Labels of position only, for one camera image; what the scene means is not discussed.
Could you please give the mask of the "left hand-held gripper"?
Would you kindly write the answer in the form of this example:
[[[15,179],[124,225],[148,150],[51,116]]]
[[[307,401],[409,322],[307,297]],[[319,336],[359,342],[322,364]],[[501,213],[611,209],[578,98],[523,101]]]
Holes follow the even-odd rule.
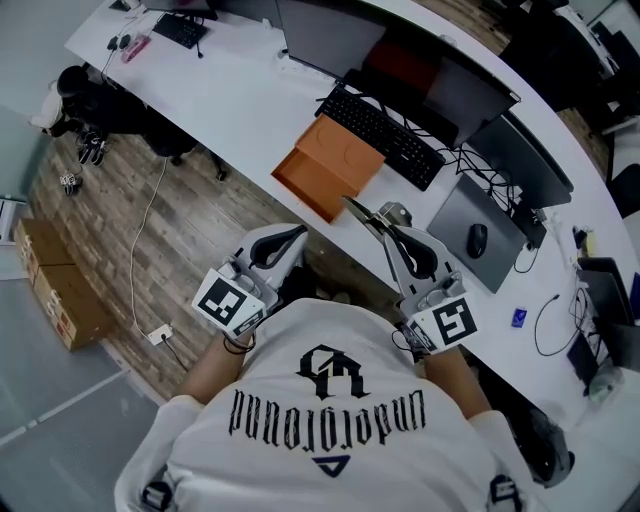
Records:
[[[192,307],[227,336],[241,336],[267,318],[278,290],[307,241],[301,224],[278,223],[248,232],[234,255],[210,269]]]

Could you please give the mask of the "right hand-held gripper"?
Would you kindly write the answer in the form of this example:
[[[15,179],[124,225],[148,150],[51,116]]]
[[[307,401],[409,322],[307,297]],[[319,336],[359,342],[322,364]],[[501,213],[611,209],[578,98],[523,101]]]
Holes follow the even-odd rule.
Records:
[[[475,304],[460,272],[417,294],[418,281],[435,280],[440,263],[447,260],[439,240],[417,228],[391,227],[383,235],[383,247],[401,295],[412,296],[399,303],[399,310],[401,330],[414,355],[439,354],[478,334]]]

